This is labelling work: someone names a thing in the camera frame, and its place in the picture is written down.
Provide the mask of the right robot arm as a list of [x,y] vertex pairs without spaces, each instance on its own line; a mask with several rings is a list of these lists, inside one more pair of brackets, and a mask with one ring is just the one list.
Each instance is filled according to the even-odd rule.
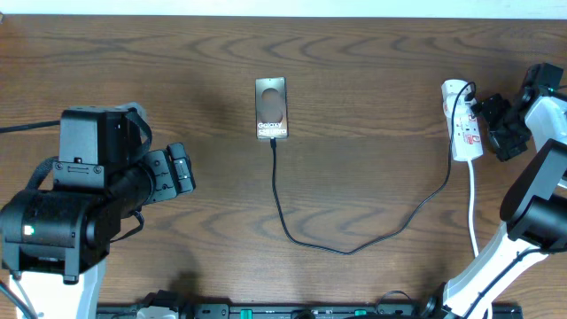
[[478,121],[500,161],[536,154],[512,184],[500,207],[501,223],[484,248],[458,276],[430,297],[422,318],[487,318],[493,301],[520,275],[548,256],[566,251],[566,199],[555,190],[566,185],[566,96],[563,69],[530,66],[512,100],[499,94],[478,102],[472,82],[447,80],[442,86],[451,161],[470,165],[482,153]]

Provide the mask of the Galaxy S25 Ultra smartphone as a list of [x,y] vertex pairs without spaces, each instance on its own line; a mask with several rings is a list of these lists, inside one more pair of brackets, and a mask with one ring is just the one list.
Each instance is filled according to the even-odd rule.
[[277,139],[289,136],[286,79],[260,78],[255,81],[256,136]]

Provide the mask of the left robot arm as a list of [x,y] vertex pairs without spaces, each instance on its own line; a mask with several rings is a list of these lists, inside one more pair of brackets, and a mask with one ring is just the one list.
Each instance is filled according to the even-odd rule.
[[180,143],[155,150],[136,103],[66,109],[59,151],[1,211],[2,293],[20,318],[92,318],[121,222],[195,189]]

